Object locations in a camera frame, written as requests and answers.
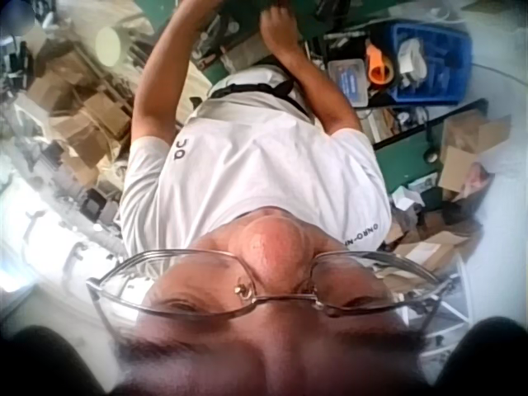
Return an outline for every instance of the t-shirt sleeve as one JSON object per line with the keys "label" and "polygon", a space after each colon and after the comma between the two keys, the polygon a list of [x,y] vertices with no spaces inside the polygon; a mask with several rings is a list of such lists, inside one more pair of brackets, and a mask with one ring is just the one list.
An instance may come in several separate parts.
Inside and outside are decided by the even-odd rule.
{"label": "t-shirt sleeve", "polygon": [[153,136],[136,140],[130,148],[120,205],[121,231],[130,255],[157,246],[159,176],[169,151],[166,142]]}
{"label": "t-shirt sleeve", "polygon": [[370,180],[378,208],[377,213],[373,215],[378,219],[382,228],[381,234],[385,238],[390,229],[392,215],[385,181],[369,138],[359,130],[344,129],[333,134],[331,139],[337,142],[346,154],[360,165]]}

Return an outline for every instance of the hand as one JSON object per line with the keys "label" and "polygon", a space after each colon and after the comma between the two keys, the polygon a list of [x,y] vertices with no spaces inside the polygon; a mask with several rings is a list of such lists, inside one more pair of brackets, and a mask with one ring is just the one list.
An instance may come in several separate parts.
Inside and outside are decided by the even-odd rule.
{"label": "hand", "polygon": [[278,6],[272,6],[262,12],[261,34],[267,48],[280,61],[292,55],[302,54],[297,21],[285,0],[280,1]]}

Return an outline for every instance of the white t-shirt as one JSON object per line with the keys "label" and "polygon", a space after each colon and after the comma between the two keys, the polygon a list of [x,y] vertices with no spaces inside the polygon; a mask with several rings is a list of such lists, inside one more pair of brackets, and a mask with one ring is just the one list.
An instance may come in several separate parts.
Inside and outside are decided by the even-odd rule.
{"label": "white t-shirt", "polygon": [[[285,79],[273,68],[254,68],[236,81],[251,82],[254,73],[271,85]],[[205,101],[172,147],[154,137],[132,144],[120,207],[130,255],[188,248],[266,206],[287,210],[356,251],[377,249],[391,223],[366,136],[356,130],[327,136],[290,103],[266,93]]]}

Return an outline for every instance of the blue plastic crate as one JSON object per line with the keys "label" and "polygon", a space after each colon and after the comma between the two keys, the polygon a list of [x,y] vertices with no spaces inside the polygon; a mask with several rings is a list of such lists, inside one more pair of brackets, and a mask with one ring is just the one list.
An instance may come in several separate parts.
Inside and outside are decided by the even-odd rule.
{"label": "blue plastic crate", "polygon": [[427,77],[418,87],[396,86],[390,95],[397,102],[461,102],[471,74],[472,42],[464,32],[439,26],[395,23],[389,38],[396,57],[400,45],[412,38],[422,42]]}

